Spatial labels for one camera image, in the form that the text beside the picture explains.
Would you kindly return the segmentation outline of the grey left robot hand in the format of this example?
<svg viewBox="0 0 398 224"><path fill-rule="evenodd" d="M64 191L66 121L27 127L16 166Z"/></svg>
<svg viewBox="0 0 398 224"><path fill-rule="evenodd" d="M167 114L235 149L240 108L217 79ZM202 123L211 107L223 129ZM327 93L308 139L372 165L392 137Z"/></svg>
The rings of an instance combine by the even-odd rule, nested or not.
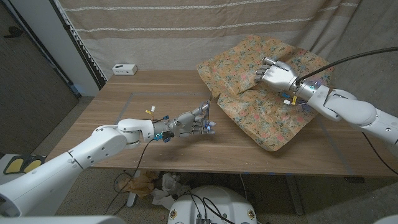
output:
<svg viewBox="0 0 398 224"><path fill-rule="evenodd" d="M154 122L154 140L169 142L174 137L187 137L193 134L215 134L216 125L208 119L210 102L204 101L193 111L185 112L174 119Z"/></svg>

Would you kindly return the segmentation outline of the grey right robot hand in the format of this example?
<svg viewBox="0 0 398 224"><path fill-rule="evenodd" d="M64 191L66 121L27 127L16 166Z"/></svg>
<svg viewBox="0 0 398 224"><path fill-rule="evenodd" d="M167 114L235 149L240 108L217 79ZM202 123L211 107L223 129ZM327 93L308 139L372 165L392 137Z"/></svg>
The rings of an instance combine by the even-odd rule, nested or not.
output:
<svg viewBox="0 0 398 224"><path fill-rule="evenodd" d="M254 82L263 82L276 91L291 91L306 101L322 85L320 82L306 79L296 83L298 79L299 76L290 65L279 60L264 57L261 67L256 70Z"/></svg>

